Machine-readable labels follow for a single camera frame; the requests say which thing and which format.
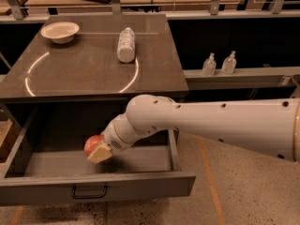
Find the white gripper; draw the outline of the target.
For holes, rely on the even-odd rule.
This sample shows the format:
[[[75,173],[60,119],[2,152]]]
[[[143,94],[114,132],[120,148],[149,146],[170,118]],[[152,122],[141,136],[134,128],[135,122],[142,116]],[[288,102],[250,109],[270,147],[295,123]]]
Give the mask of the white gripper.
[[[115,130],[115,123],[111,121],[101,132],[105,142],[91,145],[88,150],[88,160],[93,163],[100,163],[113,155],[113,152],[121,152],[128,149],[131,144],[122,141]]]

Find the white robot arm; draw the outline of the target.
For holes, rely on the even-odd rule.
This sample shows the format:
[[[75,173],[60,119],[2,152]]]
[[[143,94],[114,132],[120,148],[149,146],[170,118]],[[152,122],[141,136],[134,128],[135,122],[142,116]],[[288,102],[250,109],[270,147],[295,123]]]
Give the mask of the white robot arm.
[[[99,163],[167,129],[289,161],[300,158],[297,98],[177,103],[168,97],[136,96],[101,134],[87,140],[84,153]]]

